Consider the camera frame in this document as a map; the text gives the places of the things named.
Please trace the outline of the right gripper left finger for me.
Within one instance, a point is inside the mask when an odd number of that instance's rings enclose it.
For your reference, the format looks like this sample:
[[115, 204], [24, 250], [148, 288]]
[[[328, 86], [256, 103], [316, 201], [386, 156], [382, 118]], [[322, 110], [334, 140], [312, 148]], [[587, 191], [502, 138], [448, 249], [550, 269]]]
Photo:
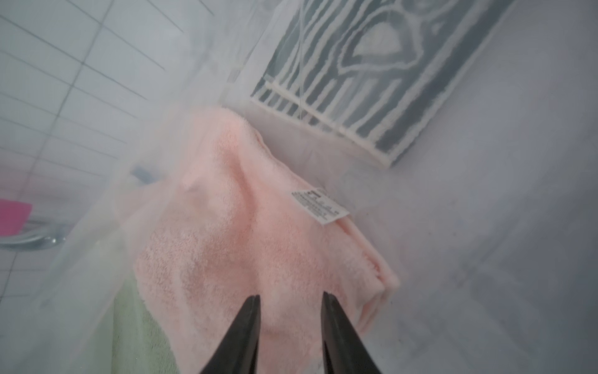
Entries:
[[247, 297], [211, 359], [200, 372], [254, 374], [259, 354], [261, 299]]

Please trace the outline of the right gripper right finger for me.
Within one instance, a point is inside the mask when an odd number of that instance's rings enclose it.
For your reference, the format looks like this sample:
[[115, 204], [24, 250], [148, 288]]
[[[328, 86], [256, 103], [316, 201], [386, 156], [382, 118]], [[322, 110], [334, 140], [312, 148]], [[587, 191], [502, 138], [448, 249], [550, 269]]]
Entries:
[[325, 374], [381, 374], [338, 299], [322, 295], [322, 358]]

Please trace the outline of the light green towel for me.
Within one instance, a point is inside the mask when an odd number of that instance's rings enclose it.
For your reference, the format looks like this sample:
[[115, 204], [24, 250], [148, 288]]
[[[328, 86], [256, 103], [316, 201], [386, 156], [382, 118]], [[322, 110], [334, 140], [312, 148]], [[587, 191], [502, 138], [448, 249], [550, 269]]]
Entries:
[[163, 330], [147, 310], [130, 275], [113, 304], [113, 373], [178, 373]]

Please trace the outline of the pink towel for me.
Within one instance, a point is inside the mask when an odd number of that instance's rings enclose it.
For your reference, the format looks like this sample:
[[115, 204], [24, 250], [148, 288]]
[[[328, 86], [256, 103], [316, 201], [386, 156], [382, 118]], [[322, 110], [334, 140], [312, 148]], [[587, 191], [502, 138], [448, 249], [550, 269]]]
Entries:
[[307, 182], [236, 113], [200, 113], [188, 168], [134, 271], [182, 373], [212, 357], [247, 297], [261, 299], [257, 369], [322, 364], [322, 295], [365, 332], [399, 280], [349, 218], [320, 224], [297, 202]]

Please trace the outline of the clear plastic vacuum bag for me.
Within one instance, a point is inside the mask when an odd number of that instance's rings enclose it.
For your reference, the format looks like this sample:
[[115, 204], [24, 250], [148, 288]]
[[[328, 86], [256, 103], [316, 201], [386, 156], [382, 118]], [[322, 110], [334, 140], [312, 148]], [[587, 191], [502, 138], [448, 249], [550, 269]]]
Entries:
[[4, 1], [4, 373], [597, 371], [595, 1]]

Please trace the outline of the green striped Doraemon towel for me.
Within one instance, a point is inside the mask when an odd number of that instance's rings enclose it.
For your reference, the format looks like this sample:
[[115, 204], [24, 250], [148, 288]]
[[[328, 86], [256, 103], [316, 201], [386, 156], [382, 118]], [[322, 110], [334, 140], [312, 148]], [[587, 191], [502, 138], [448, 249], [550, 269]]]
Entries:
[[252, 100], [390, 168], [512, 7], [511, 1], [301, 1]]

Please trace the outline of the blue and cream towel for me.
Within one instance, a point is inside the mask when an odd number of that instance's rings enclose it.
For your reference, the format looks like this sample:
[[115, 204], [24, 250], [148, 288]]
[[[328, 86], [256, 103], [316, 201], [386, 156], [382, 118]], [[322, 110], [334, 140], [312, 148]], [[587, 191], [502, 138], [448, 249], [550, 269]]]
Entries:
[[146, 168], [136, 166], [130, 171], [130, 175], [136, 178], [143, 185], [151, 185], [160, 180], [160, 176], [152, 173]]

